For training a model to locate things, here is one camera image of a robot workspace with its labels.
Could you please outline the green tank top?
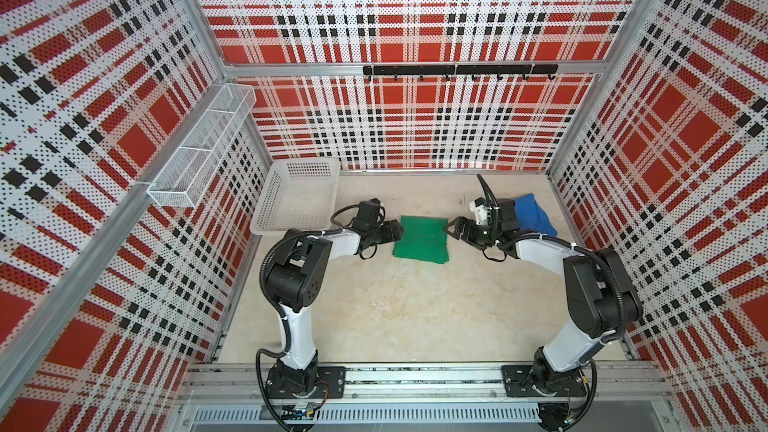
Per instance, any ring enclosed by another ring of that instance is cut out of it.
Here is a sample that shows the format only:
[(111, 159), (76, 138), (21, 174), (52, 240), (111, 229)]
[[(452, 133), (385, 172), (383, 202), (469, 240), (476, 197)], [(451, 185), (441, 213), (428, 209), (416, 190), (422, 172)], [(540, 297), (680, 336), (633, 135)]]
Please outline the green tank top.
[(448, 221), (441, 218), (402, 216), (402, 237), (395, 243), (393, 255), (435, 264), (449, 261), (447, 233)]

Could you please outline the blue tank top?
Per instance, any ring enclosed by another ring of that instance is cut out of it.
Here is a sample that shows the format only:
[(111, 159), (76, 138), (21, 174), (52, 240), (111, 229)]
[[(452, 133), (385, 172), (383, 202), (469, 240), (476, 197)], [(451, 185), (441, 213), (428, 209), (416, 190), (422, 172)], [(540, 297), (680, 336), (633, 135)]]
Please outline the blue tank top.
[(532, 230), (552, 237), (557, 236), (557, 230), (533, 194), (517, 197), (514, 202), (515, 213), (521, 229)]

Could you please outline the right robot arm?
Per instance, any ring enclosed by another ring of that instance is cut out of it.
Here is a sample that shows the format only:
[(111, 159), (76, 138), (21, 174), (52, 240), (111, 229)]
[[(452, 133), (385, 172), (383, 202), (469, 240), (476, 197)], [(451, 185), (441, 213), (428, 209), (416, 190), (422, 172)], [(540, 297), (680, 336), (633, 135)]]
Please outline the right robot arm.
[(534, 364), (539, 371), (564, 374), (586, 365), (643, 315), (637, 289), (615, 251), (587, 249), (525, 228), (513, 200), (479, 198), (471, 212), (472, 218), (458, 217), (444, 231), (482, 253), (496, 249), (504, 258), (533, 263), (564, 280), (569, 319), (537, 350)]

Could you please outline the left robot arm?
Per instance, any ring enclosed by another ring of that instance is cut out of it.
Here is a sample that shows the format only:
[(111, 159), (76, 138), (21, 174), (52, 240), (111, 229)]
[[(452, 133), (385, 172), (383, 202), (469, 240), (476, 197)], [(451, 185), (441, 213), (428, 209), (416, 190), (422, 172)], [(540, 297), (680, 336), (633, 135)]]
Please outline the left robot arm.
[(335, 211), (330, 224), (330, 230), (289, 230), (267, 252), (259, 270), (262, 294), (282, 327), (282, 350), (266, 354), (294, 371), (305, 372), (317, 363), (311, 307), (328, 263), (347, 256), (367, 260), (367, 250), (375, 255), (379, 246), (404, 236), (401, 223), (388, 220), (385, 207), (376, 198)]

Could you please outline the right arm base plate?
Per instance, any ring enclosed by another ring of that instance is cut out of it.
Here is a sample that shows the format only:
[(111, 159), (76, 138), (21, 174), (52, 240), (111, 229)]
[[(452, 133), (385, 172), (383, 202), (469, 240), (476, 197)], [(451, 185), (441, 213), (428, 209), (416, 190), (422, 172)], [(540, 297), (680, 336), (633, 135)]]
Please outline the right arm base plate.
[(579, 369), (557, 372), (539, 364), (504, 365), (501, 374), (508, 397), (582, 398), (587, 395)]

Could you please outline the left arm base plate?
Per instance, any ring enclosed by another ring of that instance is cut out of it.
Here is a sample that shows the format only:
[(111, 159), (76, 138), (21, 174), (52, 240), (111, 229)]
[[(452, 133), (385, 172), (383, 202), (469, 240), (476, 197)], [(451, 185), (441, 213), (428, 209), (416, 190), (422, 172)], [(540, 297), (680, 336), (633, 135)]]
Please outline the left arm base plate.
[(265, 390), (270, 399), (339, 399), (344, 394), (346, 372), (343, 366), (313, 365), (299, 370), (278, 362), (269, 370)]

